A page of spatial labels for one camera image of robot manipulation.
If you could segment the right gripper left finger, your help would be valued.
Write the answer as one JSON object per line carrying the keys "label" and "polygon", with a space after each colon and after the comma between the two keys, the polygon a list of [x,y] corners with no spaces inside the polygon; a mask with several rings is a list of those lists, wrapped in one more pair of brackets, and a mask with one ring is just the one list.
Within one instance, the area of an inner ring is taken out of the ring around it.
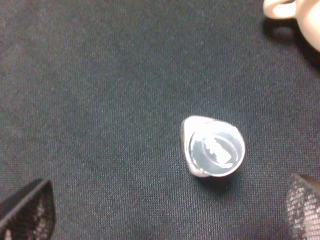
{"label": "right gripper left finger", "polygon": [[35,179],[0,203],[2,240],[49,240],[56,225],[52,182]]}

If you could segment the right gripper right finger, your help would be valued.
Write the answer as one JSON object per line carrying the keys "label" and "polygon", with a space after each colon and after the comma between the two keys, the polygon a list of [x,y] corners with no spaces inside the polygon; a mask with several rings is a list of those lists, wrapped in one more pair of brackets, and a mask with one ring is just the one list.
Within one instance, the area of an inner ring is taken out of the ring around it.
{"label": "right gripper right finger", "polygon": [[285,201],[291,240],[320,238],[320,182],[304,174],[292,174]]}

